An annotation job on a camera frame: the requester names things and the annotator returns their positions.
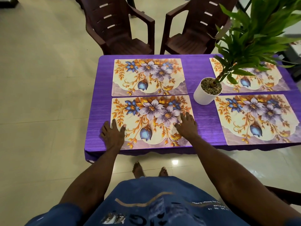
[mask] chair backrest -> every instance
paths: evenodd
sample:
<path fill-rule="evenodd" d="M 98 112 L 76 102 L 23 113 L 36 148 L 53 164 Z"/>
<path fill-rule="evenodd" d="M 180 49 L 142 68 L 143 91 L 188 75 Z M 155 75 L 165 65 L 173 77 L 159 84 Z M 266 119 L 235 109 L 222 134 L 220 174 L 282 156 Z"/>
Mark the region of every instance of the chair backrest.
<path fill-rule="evenodd" d="M 104 40 L 122 34 L 132 37 L 126 0 L 81 0 L 94 31 Z"/>
<path fill-rule="evenodd" d="M 217 34 L 215 25 L 224 26 L 228 20 L 219 4 L 227 10 L 232 11 L 238 0 L 190 0 L 188 3 L 188 15 L 186 18 L 183 33 L 190 31 L 194 34 L 201 34 L 202 37 L 209 37 Z"/>

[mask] floral pattern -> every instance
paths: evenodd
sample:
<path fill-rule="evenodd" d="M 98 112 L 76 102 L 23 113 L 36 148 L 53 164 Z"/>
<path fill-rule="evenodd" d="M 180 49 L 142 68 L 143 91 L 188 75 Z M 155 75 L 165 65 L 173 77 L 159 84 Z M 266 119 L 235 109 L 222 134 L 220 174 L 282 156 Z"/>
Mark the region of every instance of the floral pattern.
<path fill-rule="evenodd" d="M 177 87 L 179 89 L 174 93 L 172 90 Z M 115 60 L 112 96 L 127 94 L 129 96 L 187 94 L 181 60 Z"/>
<path fill-rule="evenodd" d="M 179 123 L 182 113 L 192 113 L 188 95 L 133 98 L 113 98 L 111 119 L 118 127 L 126 124 L 123 149 L 139 149 L 145 143 L 162 147 L 190 145 L 173 123 Z"/>
<path fill-rule="evenodd" d="M 223 67 L 221 63 L 215 59 L 210 58 L 210 62 L 215 76 L 218 76 Z M 254 76 L 241 76 L 233 74 L 237 84 L 231 84 L 227 78 L 222 82 L 222 93 L 235 92 L 261 92 L 261 91 L 283 91 L 289 90 L 289 87 L 282 79 L 281 73 L 274 64 L 262 62 L 265 67 L 269 68 L 268 71 L 260 71 L 255 68 L 243 68 L 243 70 L 251 72 Z"/>
<path fill-rule="evenodd" d="M 299 124 L 284 95 L 218 96 L 215 104 L 228 145 L 290 143 Z"/>

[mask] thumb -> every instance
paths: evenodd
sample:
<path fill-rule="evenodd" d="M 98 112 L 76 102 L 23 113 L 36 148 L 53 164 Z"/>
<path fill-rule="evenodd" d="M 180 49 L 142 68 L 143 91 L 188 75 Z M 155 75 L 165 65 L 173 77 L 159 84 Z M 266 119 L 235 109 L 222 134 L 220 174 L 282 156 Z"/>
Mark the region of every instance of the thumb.
<path fill-rule="evenodd" d="M 120 129 L 120 133 L 122 133 L 124 135 L 124 132 L 126 130 L 126 124 L 124 124 L 121 129 Z"/>
<path fill-rule="evenodd" d="M 173 123 L 173 125 L 175 126 L 176 129 L 178 129 L 180 127 L 180 125 L 178 123 Z"/>

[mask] person's right arm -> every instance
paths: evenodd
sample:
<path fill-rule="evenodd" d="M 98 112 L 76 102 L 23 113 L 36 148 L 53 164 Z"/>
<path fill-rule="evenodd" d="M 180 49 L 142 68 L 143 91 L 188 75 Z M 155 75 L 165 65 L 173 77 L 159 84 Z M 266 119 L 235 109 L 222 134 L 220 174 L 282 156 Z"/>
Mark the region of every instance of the person's right arm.
<path fill-rule="evenodd" d="M 284 226 L 301 217 L 295 209 L 272 194 L 254 175 L 198 135 L 197 124 L 189 113 L 175 124 L 180 135 L 194 147 L 209 179 L 220 196 L 262 226 Z"/>

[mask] shirt sleeve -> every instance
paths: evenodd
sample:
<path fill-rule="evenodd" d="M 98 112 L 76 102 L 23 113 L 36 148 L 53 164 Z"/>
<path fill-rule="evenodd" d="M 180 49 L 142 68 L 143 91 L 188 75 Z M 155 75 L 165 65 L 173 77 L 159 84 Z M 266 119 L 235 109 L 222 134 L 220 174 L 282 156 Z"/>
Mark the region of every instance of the shirt sleeve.
<path fill-rule="evenodd" d="M 297 217 L 297 218 L 293 218 L 293 219 L 289 219 L 285 226 L 301 226 L 301 218 Z"/>
<path fill-rule="evenodd" d="M 83 212 L 78 206 L 70 203 L 58 204 L 47 213 L 32 218 L 25 226 L 77 226 L 82 216 Z"/>

